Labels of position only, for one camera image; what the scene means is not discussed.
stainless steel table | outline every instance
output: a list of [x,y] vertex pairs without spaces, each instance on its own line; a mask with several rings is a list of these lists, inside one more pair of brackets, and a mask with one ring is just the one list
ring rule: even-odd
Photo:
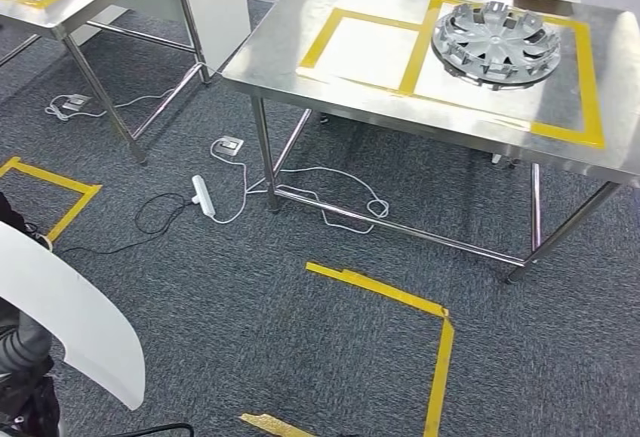
[[[180,0],[184,12],[192,45],[184,45],[171,42],[159,37],[140,32],[122,29],[118,27],[92,22],[91,18],[117,0],[0,0],[0,24],[18,26],[34,34],[9,54],[0,58],[0,67],[29,48],[40,37],[52,38],[63,43],[75,60],[80,71],[97,99],[104,107],[107,115],[115,128],[128,144],[131,151],[140,163],[146,161],[146,157],[137,143],[145,130],[152,123],[169,103],[173,101],[180,91],[196,74],[200,74],[205,83],[211,82],[211,75],[205,64],[202,46],[200,43],[193,15],[188,0]],[[147,42],[164,45],[174,49],[189,52],[195,56],[195,64],[187,71],[182,81],[175,89],[165,97],[158,109],[145,119],[139,128],[130,131],[111,98],[100,84],[100,80],[82,55],[78,45],[72,37],[72,32],[85,24],[100,28],[105,31],[115,32],[120,35],[137,38]]]
[[[497,0],[544,15],[561,33],[560,66],[531,87],[497,91],[444,70],[430,48],[435,20],[460,2],[488,1],[279,0],[223,76],[251,96],[272,211],[279,198],[301,202],[506,262],[515,267],[509,277],[515,281],[621,184],[640,187],[640,32],[630,12]],[[372,41],[380,43],[377,52],[361,55]],[[404,73],[398,62],[406,64]],[[310,111],[274,164],[266,98],[532,162],[531,253],[505,255],[281,188],[278,173]],[[539,164],[607,183],[543,241]]]

carpet floor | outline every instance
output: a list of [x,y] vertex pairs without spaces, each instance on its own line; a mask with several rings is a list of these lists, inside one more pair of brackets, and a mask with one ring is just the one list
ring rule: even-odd
[[[269,8],[250,4],[254,24]],[[118,24],[186,38],[180,26],[133,12]],[[0,30],[0,55],[23,37]],[[84,51],[118,103],[161,94],[191,64],[189,55],[109,34]],[[242,203],[242,171],[208,154],[222,135],[245,140],[235,160],[248,166],[251,182],[261,176],[249,99],[220,77],[209,87],[192,83],[146,134],[146,167],[137,165],[105,119],[63,123],[44,112],[56,95],[90,92],[57,44],[38,42],[0,70],[0,79],[0,162],[20,156],[103,185],[56,242],[58,252],[142,240],[134,224],[142,204],[163,192],[190,198],[195,174],[208,182],[220,218],[232,216]],[[154,104],[122,114],[133,127]],[[274,152],[303,111],[277,103],[266,110]],[[493,166],[482,152],[312,117],[286,167],[310,165],[357,175],[389,201],[395,221],[518,255],[529,245],[525,163]],[[542,170],[546,235],[602,184]],[[360,211],[370,198],[333,174],[284,180]],[[0,190],[45,230],[75,198],[13,172],[0,179]],[[143,220],[158,225],[169,205],[174,204],[152,206]],[[509,266],[383,229],[367,236],[332,229],[319,212],[294,203],[272,215],[263,195],[249,197],[240,218],[226,226],[192,206],[146,245],[63,256],[137,330],[147,387],[145,402],[130,412],[60,363],[58,394],[72,436],[171,421],[189,422],[199,436],[264,435],[241,421],[243,413],[322,436],[423,435],[441,321],[305,270],[314,261],[450,310],[456,334],[442,436],[637,436],[638,209],[640,194],[623,189],[524,282],[507,286],[502,279]],[[58,360],[61,352],[56,349]]]

